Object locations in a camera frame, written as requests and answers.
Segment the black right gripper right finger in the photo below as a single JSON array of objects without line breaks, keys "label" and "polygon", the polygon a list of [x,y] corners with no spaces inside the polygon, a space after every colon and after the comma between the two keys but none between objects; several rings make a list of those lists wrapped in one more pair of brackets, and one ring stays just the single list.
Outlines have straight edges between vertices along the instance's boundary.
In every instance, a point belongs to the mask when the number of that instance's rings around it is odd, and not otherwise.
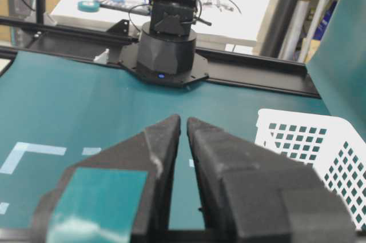
[{"label": "black right gripper right finger", "polygon": [[355,242],[341,198],[309,166],[190,117],[205,225],[234,242]]}]

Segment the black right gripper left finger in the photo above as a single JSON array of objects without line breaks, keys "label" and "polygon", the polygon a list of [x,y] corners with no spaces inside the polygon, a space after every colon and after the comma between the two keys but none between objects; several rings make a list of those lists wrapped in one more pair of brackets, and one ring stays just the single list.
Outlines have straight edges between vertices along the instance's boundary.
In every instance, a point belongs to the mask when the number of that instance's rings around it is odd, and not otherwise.
[{"label": "black right gripper left finger", "polygon": [[171,115],[68,166],[40,199],[32,242],[151,242],[169,226],[181,119]]}]

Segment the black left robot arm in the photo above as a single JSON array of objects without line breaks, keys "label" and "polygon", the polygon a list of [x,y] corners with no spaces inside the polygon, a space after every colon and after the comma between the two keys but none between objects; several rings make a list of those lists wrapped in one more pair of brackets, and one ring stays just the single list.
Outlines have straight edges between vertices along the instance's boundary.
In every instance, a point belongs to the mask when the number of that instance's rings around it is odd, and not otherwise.
[{"label": "black left robot arm", "polygon": [[[197,54],[199,0],[151,0],[138,42],[120,64],[141,79],[182,87],[206,78]],[[137,135],[69,165],[37,205],[32,242],[148,242],[169,227],[181,119],[171,115]]]}]

